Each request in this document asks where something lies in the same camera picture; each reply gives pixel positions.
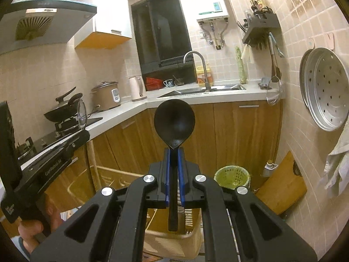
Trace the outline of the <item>person's left hand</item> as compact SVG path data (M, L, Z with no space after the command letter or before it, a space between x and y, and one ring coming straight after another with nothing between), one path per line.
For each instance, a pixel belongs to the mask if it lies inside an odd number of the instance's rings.
M51 232L54 232L63 223L59 210L48 195L45 195L44 214L48 216ZM40 244L35 236L42 233L43 229L44 226L38 220L22 220L19 223L18 232L29 254Z

